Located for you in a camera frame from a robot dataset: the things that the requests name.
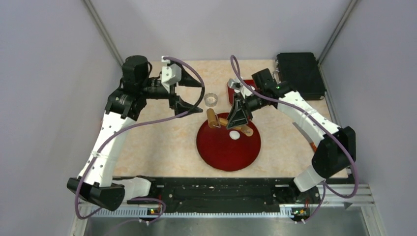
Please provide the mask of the wooden roller tool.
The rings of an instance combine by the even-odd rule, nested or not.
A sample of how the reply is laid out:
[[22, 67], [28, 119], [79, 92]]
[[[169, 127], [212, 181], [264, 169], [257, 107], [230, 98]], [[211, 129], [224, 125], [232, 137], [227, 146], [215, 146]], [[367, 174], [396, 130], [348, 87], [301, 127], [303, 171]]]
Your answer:
[[[212, 108], [207, 109], [206, 114], [209, 128], [221, 128], [226, 127], [229, 124], [229, 121], [226, 118], [220, 118]], [[239, 131], [247, 137], [250, 137], [254, 134], [254, 130], [248, 125], [233, 127], [232, 130]]]

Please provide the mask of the round red tray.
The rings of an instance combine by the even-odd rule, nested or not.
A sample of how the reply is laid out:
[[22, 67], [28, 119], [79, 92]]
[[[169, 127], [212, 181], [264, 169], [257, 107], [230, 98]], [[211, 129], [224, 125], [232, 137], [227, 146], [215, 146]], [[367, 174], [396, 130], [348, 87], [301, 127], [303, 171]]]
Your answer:
[[[228, 113], [218, 114], [226, 118]], [[247, 124], [254, 130], [254, 134], [247, 137], [240, 132], [238, 140], [232, 140], [226, 127], [209, 128], [205, 121], [199, 128], [196, 137], [196, 146], [201, 158], [215, 169], [227, 172], [238, 171], [251, 165], [261, 150], [261, 137], [257, 127]]]

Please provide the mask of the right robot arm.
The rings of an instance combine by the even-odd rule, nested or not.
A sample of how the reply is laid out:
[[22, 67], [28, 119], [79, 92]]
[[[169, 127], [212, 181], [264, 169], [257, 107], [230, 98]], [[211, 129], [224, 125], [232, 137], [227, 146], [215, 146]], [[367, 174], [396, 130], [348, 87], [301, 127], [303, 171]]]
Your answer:
[[289, 198], [301, 203], [308, 190], [332, 177], [356, 161], [356, 133], [325, 118], [288, 82], [278, 83], [269, 69], [252, 75], [256, 89], [241, 78], [230, 79], [227, 86], [234, 90], [232, 109], [227, 117], [227, 129], [248, 124], [253, 112], [266, 106], [290, 117], [299, 132], [315, 146], [311, 164], [296, 176], [288, 189]]

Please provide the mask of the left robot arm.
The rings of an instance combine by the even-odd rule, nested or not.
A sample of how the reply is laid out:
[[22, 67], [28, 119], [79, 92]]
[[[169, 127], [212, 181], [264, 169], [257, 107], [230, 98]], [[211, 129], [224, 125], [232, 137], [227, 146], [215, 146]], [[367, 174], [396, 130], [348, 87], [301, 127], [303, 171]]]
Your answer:
[[157, 199], [158, 191], [147, 178], [113, 178], [128, 131], [141, 126], [138, 118], [148, 100], [167, 100], [174, 118], [181, 118], [200, 113], [199, 104], [205, 95], [201, 75], [189, 64], [170, 56], [163, 56], [161, 61], [163, 66], [156, 77], [151, 76], [153, 67], [145, 56], [127, 57], [122, 64], [119, 86], [107, 99], [89, 158], [79, 174], [67, 182], [67, 189], [75, 195], [76, 212], [80, 201], [114, 211], [131, 199], [141, 198], [145, 203]]

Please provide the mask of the white dough ball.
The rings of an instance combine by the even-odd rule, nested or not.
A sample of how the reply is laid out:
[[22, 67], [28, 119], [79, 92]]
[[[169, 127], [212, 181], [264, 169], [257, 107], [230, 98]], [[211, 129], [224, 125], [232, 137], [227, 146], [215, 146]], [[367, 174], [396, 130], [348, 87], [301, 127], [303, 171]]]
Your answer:
[[232, 130], [229, 132], [229, 137], [232, 140], [238, 140], [240, 138], [240, 132], [236, 131], [236, 130]]

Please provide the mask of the rectangular red tray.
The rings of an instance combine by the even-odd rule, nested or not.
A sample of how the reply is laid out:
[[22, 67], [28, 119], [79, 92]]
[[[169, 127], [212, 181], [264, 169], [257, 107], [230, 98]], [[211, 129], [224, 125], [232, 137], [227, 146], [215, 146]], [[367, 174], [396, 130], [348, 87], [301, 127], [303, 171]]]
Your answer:
[[[256, 87], [256, 85], [255, 85], [255, 83], [254, 83], [254, 81], [253, 80], [244, 80], [249, 86], [251, 86], [252, 87], [252, 89], [257, 89], [257, 87]], [[228, 94], [228, 99], [229, 99], [229, 104], [230, 105], [232, 105], [233, 104], [233, 100], [234, 100], [234, 94], [235, 93], [239, 93], [240, 92], [240, 90], [239, 89], [233, 89], [232, 87], [230, 87], [230, 85], [234, 85], [234, 84], [236, 84], [238, 82], [238, 80], [237, 79], [230, 79], [229, 80], [229, 82], [227, 83], [227, 94]], [[247, 89], [247, 88], [245, 88], [244, 86], [242, 86], [242, 88], [241, 88], [244, 92], [245, 92], [245, 94], [244, 94], [244, 96], [246, 96], [247, 94], [248, 95], [250, 95], [251, 94], [251, 92]]]

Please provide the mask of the black case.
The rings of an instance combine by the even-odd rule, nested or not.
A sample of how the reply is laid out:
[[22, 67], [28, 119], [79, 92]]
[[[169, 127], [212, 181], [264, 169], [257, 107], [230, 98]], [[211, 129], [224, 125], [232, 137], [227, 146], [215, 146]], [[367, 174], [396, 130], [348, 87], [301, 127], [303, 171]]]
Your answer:
[[290, 83], [305, 100], [324, 99], [326, 88], [312, 52], [277, 54], [276, 71], [279, 80]]

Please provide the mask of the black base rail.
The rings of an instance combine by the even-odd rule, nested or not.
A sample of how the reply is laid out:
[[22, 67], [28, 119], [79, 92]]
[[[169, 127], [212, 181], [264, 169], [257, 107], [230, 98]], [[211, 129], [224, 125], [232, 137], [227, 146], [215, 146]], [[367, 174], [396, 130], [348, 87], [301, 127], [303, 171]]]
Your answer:
[[320, 187], [299, 193], [291, 177], [148, 177], [148, 197], [167, 213], [278, 213], [284, 204], [317, 204]]

